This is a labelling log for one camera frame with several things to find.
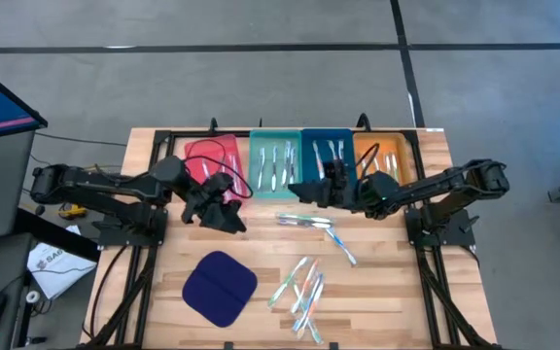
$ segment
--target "white paper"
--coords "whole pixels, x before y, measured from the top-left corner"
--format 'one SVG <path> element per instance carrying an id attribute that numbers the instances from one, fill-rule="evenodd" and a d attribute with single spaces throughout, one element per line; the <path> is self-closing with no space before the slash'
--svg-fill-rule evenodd
<path id="1" fill-rule="evenodd" d="M 77 226 L 70 226 L 66 229 L 73 233 L 81 234 Z M 59 297 L 95 267 L 96 262 L 90 262 L 86 259 L 68 254 L 61 249 L 45 243 L 39 243 L 36 248 L 29 253 L 29 259 L 27 260 L 27 269 L 43 290 L 45 297 L 49 299 Z M 77 268 L 79 270 L 73 270 L 63 274 L 38 272 L 40 270 L 65 272 L 72 268 Z"/>

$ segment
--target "orange tray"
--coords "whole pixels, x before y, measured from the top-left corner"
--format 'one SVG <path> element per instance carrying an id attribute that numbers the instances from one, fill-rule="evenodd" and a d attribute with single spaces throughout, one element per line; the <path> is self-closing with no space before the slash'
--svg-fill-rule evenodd
<path id="1" fill-rule="evenodd" d="M 356 132 L 354 133 L 354 152 L 356 154 L 356 161 L 370 148 L 373 144 L 379 144 L 379 152 L 377 152 L 377 163 L 379 170 L 386 172 L 387 154 L 393 153 L 397 159 L 398 176 L 397 180 L 400 185 L 405 185 L 411 182 L 409 175 L 409 165 L 407 163 L 407 153 L 405 151 L 405 137 L 398 132 Z M 356 168 L 358 178 L 362 176 L 363 168 L 359 164 Z M 375 161 L 367 169 L 367 174 L 377 171 Z"/>

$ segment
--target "concrete floor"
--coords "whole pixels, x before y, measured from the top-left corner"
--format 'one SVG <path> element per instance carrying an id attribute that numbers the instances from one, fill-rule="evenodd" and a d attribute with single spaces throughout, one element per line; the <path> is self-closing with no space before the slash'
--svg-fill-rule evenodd
<path id="1" fill-rule="evenodd" d="M 557 0 L 400 2 L 409 43 L 560 42 Z M 0 47 L 295 42 L 396 43 L 390 3 L 0 0 Z M 471 207 L 500 343 L 560 349 L 560 204 L 545 195 L 560 185 L 560 51 L 411 59 L 426 125 L 446 129 L 454 161 L 508 164 L 510 193 Z M 413 125 L 394 51 L 0 54 L 0 81 L 50 121 L 48 133 L 115 142 L 134 126 L 212 117 L 222 126 L 347 126 L 366 112 L 375 126 Z M 33 154 L 119 164 L 123 148 L 37 137 Z M 76 344 L 91 283 L 32 321 L 31 334 L 50 339 L 38 348 Z"/>

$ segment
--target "wooden work surface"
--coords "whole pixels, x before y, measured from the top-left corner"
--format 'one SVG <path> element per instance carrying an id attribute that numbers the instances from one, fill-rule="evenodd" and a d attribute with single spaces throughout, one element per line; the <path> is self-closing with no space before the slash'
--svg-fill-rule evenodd
<path id="1" fill-rule="evenodd" d="M 153 128 L 131 130 L 123 174 L 135 175 L 148 169 L 154 133 Z M 427 176 L 451 166 L 444 132 L 418 129 L 418 136 Z M 249 140 L 238 140 L 243 171 L 247 174 Z M 178 140 L 175 154 L 182 157 L 184 145 L 191 141 Z M 326 286 L 315 312 L 326 344 L 338 342 L 344 349 L 431 348 L 415 252 L 407 242 L 403 211 L 377 222 L 361 214 L 300 204 L 295 199 L 248 200 L 239 212 L 247 232 L 232 235 L 198 227 L 198 222 L 184 225 L 179 219 L 183 205 L 177 200 L 167 206 L 169 227 L 165 242 L 158 249 L 144 348 L 222 348 L 225 341 L 234 342 L 235 348 L 317 348 L 308 332 L 301 341 L 291 332 L 294 320 L 288 309 L 295 296 L 290 291 L 273 310 L 266 306 L 281 280 L 303 256 L 319 257 L 320 269 L 326 274 Z M 358 265 L 352 268 L 343 252 L 321 230 L 277 226 L 277 212 L 333 218 L 336 233 Z M 92 300 L 107 265 L 119 249 L 112 247 L 101 254 Z M 252 269 L 259 279 L 241 315 L 225 329 L 213 326 L 189 308 L 181 295 L 197 263 L 217 250 Z M 97 329 L 122 300 L 130 251 L 127 248 L 121 255 L 108 277 L 98 304 Z M 444 247 L 442 252 L 453 300 L 478 333 L 495 342 L 476 261 L 461 248 Z M 145 257 L 141 257 L 140 268 Z M 439 302 L 436 305 L 442 341 L 446 342 L 442 309 Z M 137 302 L 131 310 L 127 342 L 133 339 Z"/>

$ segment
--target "blue mat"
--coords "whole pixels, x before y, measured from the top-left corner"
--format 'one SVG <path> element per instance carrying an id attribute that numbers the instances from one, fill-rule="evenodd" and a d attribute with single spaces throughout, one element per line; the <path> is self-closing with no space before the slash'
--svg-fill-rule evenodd
<path id="1" fill-rule="evenodd" d="M 183 300 L 217 327 L 237 319 L 257 289 L 257 276 L 223 252 L 204 257 L 183 287 Z"/>

